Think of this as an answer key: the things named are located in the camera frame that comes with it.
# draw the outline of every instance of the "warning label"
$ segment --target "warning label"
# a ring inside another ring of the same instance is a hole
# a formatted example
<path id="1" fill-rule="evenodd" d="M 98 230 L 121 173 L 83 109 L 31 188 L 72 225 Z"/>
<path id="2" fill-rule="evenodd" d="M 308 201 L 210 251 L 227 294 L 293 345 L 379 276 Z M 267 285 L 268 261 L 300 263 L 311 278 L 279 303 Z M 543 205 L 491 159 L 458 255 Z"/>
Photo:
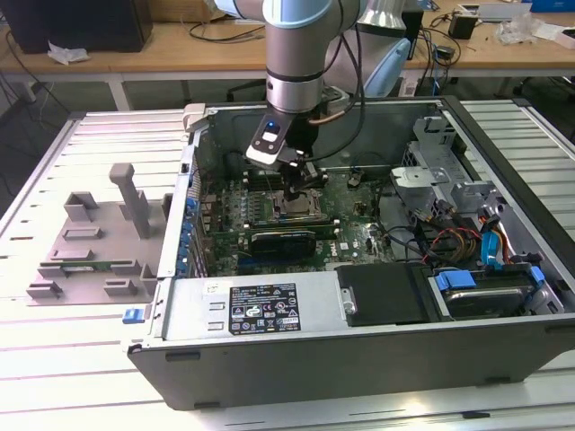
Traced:
<path id="1" fill-rule="evenodd" d="M 230 324 L 233 335 L 301 330 L 295 284 L 232 287 Z"/>

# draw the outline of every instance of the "cardboard box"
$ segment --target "cardboard box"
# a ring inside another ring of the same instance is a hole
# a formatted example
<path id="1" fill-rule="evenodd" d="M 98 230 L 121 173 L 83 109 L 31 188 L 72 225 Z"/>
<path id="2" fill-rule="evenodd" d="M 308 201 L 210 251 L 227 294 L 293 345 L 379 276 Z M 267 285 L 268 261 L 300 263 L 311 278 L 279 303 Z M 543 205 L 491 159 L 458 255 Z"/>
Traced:
<path id="1" fill-rule="evenodd" d="M 222 16 L 214 0 L 150 0 L 155 22 L 210 22 Z"/>

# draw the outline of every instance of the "gray plastic stand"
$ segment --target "gray plastic stand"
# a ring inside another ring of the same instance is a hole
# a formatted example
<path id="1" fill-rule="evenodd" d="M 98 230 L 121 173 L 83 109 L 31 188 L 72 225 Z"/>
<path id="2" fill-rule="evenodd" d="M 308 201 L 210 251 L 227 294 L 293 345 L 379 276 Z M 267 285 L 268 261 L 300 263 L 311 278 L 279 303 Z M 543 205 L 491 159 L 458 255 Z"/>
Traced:
<path id="1" fill-rule="evenodd" d="M 27 290 L 31 304 L 152 300 L 171 200 L 148 203 L 133 175 L 130 163 L 110 171 L 124 203 L 98 204 L 89 192 L 70 195 L 64 205 L 68 219 Z"/>

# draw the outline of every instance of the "plastic bag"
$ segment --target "plastic bag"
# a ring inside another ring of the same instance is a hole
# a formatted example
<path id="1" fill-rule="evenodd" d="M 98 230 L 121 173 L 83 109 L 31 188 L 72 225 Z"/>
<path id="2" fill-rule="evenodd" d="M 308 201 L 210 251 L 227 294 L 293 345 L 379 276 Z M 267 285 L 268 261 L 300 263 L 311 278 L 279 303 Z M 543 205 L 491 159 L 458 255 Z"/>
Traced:
<path id="1" fill-rule="evenodd" d="M 63 65 L 68 66 L 70 63 L 86 61 L 90 59 L 90 56 L 88 56 L 88 53 L 85 49 L 61 48 L 51 44 L 50 42 L 48 42 L 48 45 L 50 47 L 50 51 L 48 51 L 48 57 Z"/>
<path id="2" fill-rule="evenodd" d="M 535 42 L 533 33 L 544 22 L 533 17 L 531 13 L 516 16 L 511 22 L 502 22 L 495 30 L 495 37 L 503 44 Z"/>

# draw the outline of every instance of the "silver sheet metal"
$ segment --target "silver sheet metal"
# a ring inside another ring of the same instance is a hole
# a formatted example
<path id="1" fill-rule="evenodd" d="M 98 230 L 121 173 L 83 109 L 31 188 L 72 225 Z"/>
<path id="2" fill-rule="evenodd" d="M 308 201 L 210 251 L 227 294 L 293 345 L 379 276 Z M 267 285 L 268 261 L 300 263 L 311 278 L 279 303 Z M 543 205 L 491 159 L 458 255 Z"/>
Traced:
<path id="1" fill-rule="evenodd" d="M 512 101 L 464 101 L 464 107 L 547 209 L 575 239 L 575 153 L 561 134 L 529 107 Z M 489 175 L 470 151 L 473 168 Z"/>

